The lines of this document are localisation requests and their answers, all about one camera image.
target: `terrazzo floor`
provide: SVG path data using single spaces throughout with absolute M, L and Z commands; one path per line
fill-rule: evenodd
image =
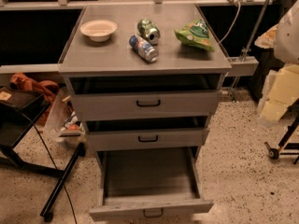
M 299 163 L 294 156 L 277 161 L 267 157 L 264 142 L 277 147 L 295 114 L 288 113 L 279 124 L 265 128 L 257 124 L 257 104 L 245 90 L 235 93 L 237 103 L 223 95 L 210 122 L 210 134 L 196 162 L 206 200 L 214 200 L 207 214 L 123 219 L 100 224 L 295 224 L 299 223 Z M 44 137 L 59 168 L 72 155 L 64 147 Z M 45 148 L 32 129 L 15 150 L 25 161 L 51 166 Z M 89 210 L 98 202 L 101 172 L 94 154 L 87 150 L 72 170 L 66 187 L 74 205 L 78 224 L 93 223 Z M 56 179 L 0 167 L 0 223 L 44 223 L 39 214 Z M 53 206 L 54 224 L 72 224 L 69 201 L 64 190 Z

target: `gray drawer cabinet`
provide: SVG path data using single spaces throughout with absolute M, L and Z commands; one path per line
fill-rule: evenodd
M 143 17 L 162 33 L 153 64 L 128 46 Z M 119 26 L 103 44 L 76 30 L 59 65 L 102 172 L 94 221 L 206 213 L 213 205 L 202 196 L 195 162 L 230 64 L 214 37 L 216 52 L 176 40 L 173 29 L 195 18 L 201 14 L 190 4 L 83 10 L 78 27 L 95 19 Z

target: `drawer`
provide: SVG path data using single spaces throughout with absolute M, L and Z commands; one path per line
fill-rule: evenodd
M 221 74 L 172 74 L 114 77 L 70 77 L 74 94 L 136 93 L 156 91 L 213 91 Z
M 205 143 L 206 117 L 88 121 L 90 148 L 99 150 L 194 147 Z
M 187 147 L 106 152 L 94 221 L 206 213 L 192 153 Z
M 75 95 L 79 120 L 141 119 L 212 115 L 219 91 Z

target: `crushed can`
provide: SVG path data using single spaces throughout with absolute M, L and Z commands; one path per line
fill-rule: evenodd
M 142 38 L 146 39 L 151 45 L 158 43 L 160 31 L 150 19 L 142 19 L 138 22 L 137 29 Z

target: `power cord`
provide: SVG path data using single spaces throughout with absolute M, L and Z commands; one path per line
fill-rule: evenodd
M 232 31 L 232 29 L 233 29 L 233 27 L 235 25 L 235 21 L 236 21 L 236 19 L 238 18 L 239 14 L 240 14 L 240 10 L 241 10 L 241 2 L 237 1 L 237 12 L 235 14 L 235 18 L 234 18 L 234 20 L 233 20 L 233 22 L 231 24 L 231 27 L 229 28 L 229 30 L 227 31 L 227 33 L 223 37 L 223 39 L 221 39 L 221 41 L 219 42 L 219 44 L 222 43 L 222 41 L 227 37 L 227 35 L 231 33 L 231 31 Z
M 41 140 L 41 142 L 43 143 L 43 145 L 44 145 L 44 147 L 45 147 L 45 149 L 47 150 L 47 152 L 48 152 L 48 155 L 49 155 L 49 157 L 50 157 L 50 160 L 51 160 L 51 162 L 53 163 L 53 165 L 54 165 L 54 167 L 55 167 L 55 169 L 57 169 L 58 170 L 58 167 L 57 167 L 57 165 L 56 165 L 56 163 L 55 163 L 55 161 L 54 161 L 54 159 L 53 159 L 53 157 L 50 155 L 50 151 L 49 151 L 49 149 L 48 149 L 48 147 L 47 147 L 47 145 L 46 145 L 46 143 L 45 143 L 45 141 L 44 141 L 44 139 L 43 139 L 43 137 L 41 136 L 41 134 L 39 133 L 39 131 L 38 131 L 38 129 L 37 129 L 37 127 L 36 127 L 36 125 L 34 124 L 34 122 L 28 117 L 28 116 L 26 116 L 23 112 L 21 112 L 21 111 L 19 111 L 19 113 L 23 116 L 23 117 L 25 117 L 26 119 L 28 119 L 29 121 L 30 121 L 30 123 L 31 124 L 33 124 L 33 126 L 35 127 L 35 130 L 36 130 L 36 132 L 37 132 L 37 134 L 38 134 L 38 136 L 39 136 L 39 138 L 40 138 L 40 140 Z M 72 203 L 72 200 L 71 200 L 71 197 L 70 197 L 70 195 L 69 195 L 69 193 L 68 193 L 68 191 L 67 191 L 67 188 L 66 188 L 66 186 L 65 186 L 65 184 L 64 184 L 64 190 L 65 190 L 65 193 L 66 193 L 66 196 L 67 196 L 67 199 L 68 199 L 68 201 L 69 201 L 69 203 L 70 203 L 70 206 L 71 206 L 71 209 L 72 209 L 72 214 L 73 214 L 73 217 L 74 217 L 74 220 L 75 220 L 75 223 L 76 224 L 78 224 L 77 223 L 77 219 L 76 219 L 76 215 L 75 215 L 75 210 L 74 210 L 74 206 L 73 206 L 73 203 Z

